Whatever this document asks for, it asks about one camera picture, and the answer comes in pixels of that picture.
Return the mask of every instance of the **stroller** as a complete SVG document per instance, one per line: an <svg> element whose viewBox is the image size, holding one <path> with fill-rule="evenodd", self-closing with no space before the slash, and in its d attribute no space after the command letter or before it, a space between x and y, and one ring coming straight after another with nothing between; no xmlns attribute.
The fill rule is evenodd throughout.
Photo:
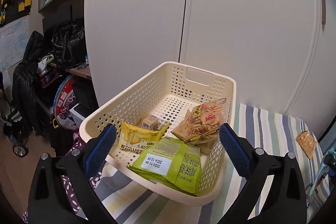
<svg viewBox="0 0 336 224"><path fill-rule="evenodd" d="M3 133L13 144L13 152L18 157L24 157L28 154L28 148L24 143L26 132L22 122L22 117L17 108L10 104L2 84L2 73L0 72L0 126L3 126Z"/></svg>

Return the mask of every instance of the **stroller wheel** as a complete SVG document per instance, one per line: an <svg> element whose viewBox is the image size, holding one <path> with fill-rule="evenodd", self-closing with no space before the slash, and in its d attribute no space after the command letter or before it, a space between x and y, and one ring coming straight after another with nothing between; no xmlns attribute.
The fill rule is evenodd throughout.
<svg viewBox="0 0 336 224"><path fill-rule="evenodd" d="M13 152L16 156L23 158L28 154L28 148L26 148L22 143L16 142L13 144Z"/></svg>

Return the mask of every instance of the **yellow cracker package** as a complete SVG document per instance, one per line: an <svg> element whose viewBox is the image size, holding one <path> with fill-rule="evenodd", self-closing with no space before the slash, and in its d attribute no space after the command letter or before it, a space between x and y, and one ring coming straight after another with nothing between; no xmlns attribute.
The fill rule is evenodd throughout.
<svg viewBox="0 0 336 224"><path fill-rule="evenodd" d="M118 147L120 149L142 153L145 149L153 146L162 138L168 126L169 123L160 131L152 131L122 121Z"/></svg>

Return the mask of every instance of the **striped bedsheet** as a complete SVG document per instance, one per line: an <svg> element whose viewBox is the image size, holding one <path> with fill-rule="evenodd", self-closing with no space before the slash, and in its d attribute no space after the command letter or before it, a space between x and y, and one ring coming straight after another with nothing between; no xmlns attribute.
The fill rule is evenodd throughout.
<svg viewBox="0 0 336 224"><path fill-rule="evenodd" d="M287 152L294 152L305 186L313 182L323 155L317 145L313 159L309 160L295 141L298 134L307 130L301 119L237 104L234 130L252 146L261 147L270 155L284 156ZM213 202L202 207L189 207L153 193L109 164L103 168L95 192L119 224L217 223L246 182L238 176L227 154L224 160L226 173L221 191ZM259 214L271 183L272 177L269 176L250 217ZM307 222L316 214L328 195L329 183L325 179L308 208ZM85 218L82 209L77 215Z"/></svg>

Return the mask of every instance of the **basket handle hole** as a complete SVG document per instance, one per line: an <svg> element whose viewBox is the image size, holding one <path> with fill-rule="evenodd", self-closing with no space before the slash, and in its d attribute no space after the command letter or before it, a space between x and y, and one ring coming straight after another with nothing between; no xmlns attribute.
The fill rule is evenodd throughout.
<svg viewBox="0 0 336 224"><path fill-rule="evenodd" d="M213 82L213 74L207 71L187 67L185 78L201 85L210 85Z"/></svg>

